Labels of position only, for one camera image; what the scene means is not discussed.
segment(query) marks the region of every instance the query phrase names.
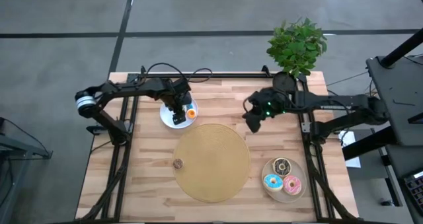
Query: chocolate donut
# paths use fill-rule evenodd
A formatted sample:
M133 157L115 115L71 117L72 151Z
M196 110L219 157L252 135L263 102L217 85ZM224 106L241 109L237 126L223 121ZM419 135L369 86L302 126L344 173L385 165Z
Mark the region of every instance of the chocolate donut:
M279 176L287 176L291 172L291 163L285 158L277 158L273 162L273 171Z
M174 161L173 161L173 167L175 168L175 169L180 169L180 168L182 168L184 166L184 161L182 161L181 159L175 159Z

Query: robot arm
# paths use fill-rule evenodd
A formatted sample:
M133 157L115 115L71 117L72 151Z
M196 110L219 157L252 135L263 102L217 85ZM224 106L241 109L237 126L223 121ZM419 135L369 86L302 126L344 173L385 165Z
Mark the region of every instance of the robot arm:
M323 144L328 135L334 131L366 123L383 124L388 120L386 107L382 101L364 94L354 96L319 96L305 91L279 91L268 87L256 91L246 101L252 108L243 114L250 130L255 133L260 129L260 121L274 118L286 112L304 114L314 110L347 110L345 116L328 122L311 122L307 129L311 140Z
M89 87L75 95L79 115L94 118L105 127L113 145L123 145L129 139L123 121L110 117L103 108L113 98L129 96L148 96L154 100L162 100L166 107L174 112L175 125L186 120L183 105L191 103L188 91L191 88L185 78L172 81L170 79L152 78L145 82L113 83L107 81L100 86Z

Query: concrete floor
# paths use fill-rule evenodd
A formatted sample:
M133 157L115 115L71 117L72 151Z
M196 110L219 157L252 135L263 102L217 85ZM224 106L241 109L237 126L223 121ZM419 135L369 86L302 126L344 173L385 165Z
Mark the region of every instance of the concrete floor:
M0 33L118 32L126 0L0 0ZM309 17L325 30L415 29L423 26L420 0L134 0L128 32L271 30L284 19ZM365 71L365 60L385 55L408 34L329 36L316 70L327 83ZM183 71L258 71L278 67L266 55L267 36L126 38L117 71L168 62ZM77 114L75 92L102 83L115 38L0 39L0 116L35 135L50 161L34 161L12 223L70 221L81 191L94 124ZM423 47L412 54L423 53ZM158 67L157 71L168 71ZM362 75L329 89L363 93ZM377 181L352 181L360 216L387 221L377 205ZM401 223L408 223L405 213Z

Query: wooden table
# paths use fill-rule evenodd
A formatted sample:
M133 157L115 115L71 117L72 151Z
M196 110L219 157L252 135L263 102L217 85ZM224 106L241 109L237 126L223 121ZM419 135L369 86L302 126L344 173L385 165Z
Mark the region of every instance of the wooden table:
M114 82L125 82L126 77L127 73L110 74ZM327 94L322 72L312 72L307 81L312 93ZM120 221L314 221L309 181L304 196L291 204L274 201L262 187L261 170L271 158L288 157L307 172L296 114L269 118L261 122L261 129L256 134L252 134L241 118L243 100L254 91L271 85L271 79L210 79L205 83L190 84L199 114L187 129L200 124L224 124L241 135L250 149L251 168L247 183L235 197L216 204L194 200L180 189L173 176L171 159L185 130L172 130L162 123L159 118L160 101L140 97ZM122 99L114 99L105 110L112 117L117 117L121 106ZM333 115L329 111L316 111L315 118L327 121ZM93 148L108 140L106 134L97 136ZM84 216L106 188L112 150L112 145L107 145L91 155L76 217ZM327 140L323 146L323 158L330 187L347 210L358 216L338 141ZM114 198L110 205L111 214ZM320 188L319 199L323 216L327 217Z

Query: small cookie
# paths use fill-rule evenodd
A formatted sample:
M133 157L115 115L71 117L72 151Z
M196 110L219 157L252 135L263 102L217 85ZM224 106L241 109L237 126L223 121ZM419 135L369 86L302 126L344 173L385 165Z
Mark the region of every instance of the small cookie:
M287 176L291 172L291 163L285 158L277 158L273 162L273 171L279 176Z
M288 175L284 178L284 190L289 195L297 195L301 191L301 181L294 175Z
M174 161L173 161L173 167L175 168L175 169L180 169L180 168L182 168L184 166L184 161L182 161L181 159L175 159Z
M268 174L263 179L263 185L267 190L277 192L282 189L284 181L276 174Z

